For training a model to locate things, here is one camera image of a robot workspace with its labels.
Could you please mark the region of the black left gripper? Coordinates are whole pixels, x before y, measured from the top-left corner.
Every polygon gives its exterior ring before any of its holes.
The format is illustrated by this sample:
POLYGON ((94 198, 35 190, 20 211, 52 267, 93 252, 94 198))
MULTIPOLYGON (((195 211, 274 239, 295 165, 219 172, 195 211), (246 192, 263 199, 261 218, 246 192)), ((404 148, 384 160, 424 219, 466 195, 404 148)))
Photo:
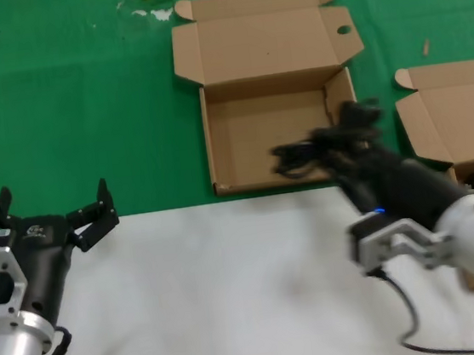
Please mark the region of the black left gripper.
POLYGON ((11 203, 11 191, 2 187, 0 229, 15 230, 11 249, 27 280, 20 309, 35 313, 55 326, 73 246, 87 252, 120 223, 112 194, 106 179, 101 178, 96 201, 66 217, 44 215, 21 220, 9 213, 11 203))

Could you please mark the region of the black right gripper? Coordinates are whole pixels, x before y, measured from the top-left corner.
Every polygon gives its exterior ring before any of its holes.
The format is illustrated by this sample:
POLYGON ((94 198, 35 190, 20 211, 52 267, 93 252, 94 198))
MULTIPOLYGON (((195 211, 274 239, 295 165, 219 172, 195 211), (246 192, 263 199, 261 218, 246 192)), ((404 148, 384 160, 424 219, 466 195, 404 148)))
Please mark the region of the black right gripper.
POLYGON ((383 114, 378 100, 346 101, 340 106, 341 126, 311 131, 315 159, 331 159, 333 178, 364 214, 349 229, 352 240, 365 237, 398 220, 411 220, 434 231, 451 206, 467 196, 463 186, 419 161, 390 152, 380 144, 364 146, 359 139, 376 140, 383 114))

